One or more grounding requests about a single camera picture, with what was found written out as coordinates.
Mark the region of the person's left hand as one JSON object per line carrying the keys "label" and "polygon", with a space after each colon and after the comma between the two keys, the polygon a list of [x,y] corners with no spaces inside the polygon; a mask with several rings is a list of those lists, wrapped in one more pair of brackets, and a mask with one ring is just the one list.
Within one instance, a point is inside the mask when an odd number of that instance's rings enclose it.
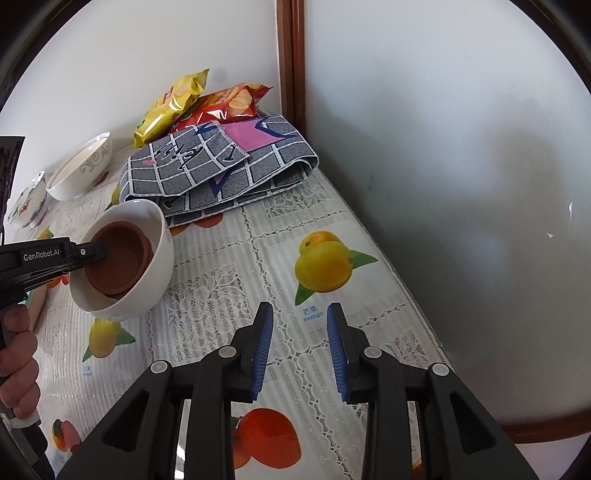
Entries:
{"label": "person's left hand", "polygon": [[34,413],[40,399],[39,366],[34,358],[38,342],[30,329],[28,308],[16,305],[7,310],[3,326],[15,336],[1,350],[1,401],[17,418],[27,419]]}

